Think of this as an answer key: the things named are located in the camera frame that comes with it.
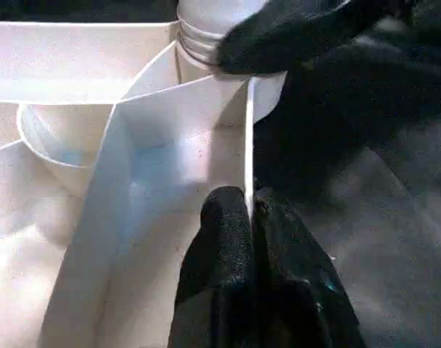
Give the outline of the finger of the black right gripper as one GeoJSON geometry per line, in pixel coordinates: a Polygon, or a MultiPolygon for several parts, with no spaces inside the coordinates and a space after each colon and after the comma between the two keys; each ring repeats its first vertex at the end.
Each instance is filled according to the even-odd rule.
{"type": "Polygon", "coordinates": [[[383,1],[267,1],[222,38],[215,66],[232,75],[282,72],[351,41],[383,16],[383,1]]]}

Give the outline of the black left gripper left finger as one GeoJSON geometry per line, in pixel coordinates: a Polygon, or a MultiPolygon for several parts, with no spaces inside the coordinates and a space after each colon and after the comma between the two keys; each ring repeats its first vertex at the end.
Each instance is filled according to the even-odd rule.
{"type": "Polygon", "coordinates": [[[172,347],[255,347],[255,260],[243,191],[206,197],[200,227],[181,263],[172,347]]]}

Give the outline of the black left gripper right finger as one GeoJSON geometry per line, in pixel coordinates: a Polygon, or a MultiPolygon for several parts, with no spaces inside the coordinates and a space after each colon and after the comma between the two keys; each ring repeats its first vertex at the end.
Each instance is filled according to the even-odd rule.
{"type": "Polygon", "coordinates": [[[280,193],[254,198],[267,347],[365,347],[337,271],[299,212],[280,193]]]}

